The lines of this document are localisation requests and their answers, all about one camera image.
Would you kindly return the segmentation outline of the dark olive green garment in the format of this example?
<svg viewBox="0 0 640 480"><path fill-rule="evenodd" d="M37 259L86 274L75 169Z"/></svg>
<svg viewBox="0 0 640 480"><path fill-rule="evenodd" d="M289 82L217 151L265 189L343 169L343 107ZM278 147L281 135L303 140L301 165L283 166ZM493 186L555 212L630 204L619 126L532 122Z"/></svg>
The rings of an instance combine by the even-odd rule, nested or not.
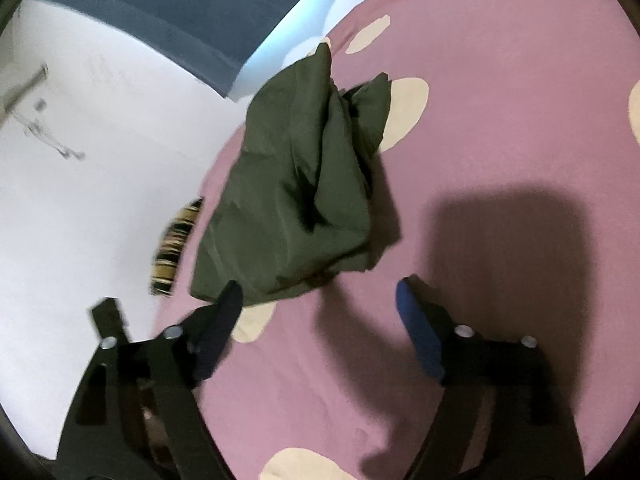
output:
<svg viewBox="0 0 640 480"><path fill-rule="evenodd" d="M230 281L244 304L294 298L371 265L373 159L390 112L384 73L349 90L319 44L269 79L196 254L190 293Z"/></svg>

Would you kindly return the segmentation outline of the pink bedsheet with cream spots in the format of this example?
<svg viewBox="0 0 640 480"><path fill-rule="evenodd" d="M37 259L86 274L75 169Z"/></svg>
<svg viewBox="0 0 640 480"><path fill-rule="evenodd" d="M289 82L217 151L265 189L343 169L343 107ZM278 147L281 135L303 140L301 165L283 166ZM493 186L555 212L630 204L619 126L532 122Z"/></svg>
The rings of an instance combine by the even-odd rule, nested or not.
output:
<svg viewBox="0 0 640 480"><path fill-rule="evenodd" d="M344 87L403 82L375 268L248 310L198 400L230 479L410 479L444 389L396 309L416 276L458 324L532 336L585 472L639 402L639 38L617 0L366 0Z"/></svg>

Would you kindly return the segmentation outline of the brown black striped pillow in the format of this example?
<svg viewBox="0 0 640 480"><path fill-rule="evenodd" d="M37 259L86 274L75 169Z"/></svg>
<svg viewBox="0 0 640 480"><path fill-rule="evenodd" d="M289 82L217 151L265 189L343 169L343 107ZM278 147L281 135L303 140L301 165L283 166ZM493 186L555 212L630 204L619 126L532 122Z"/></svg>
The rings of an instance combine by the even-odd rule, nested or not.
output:
<svg viewBox="0 0 640 480"><path fill-rule="evenodd" d="M170 296L186 242L200 215L203 197L184 206L163 232L151 266L150 294Z"/></svg>

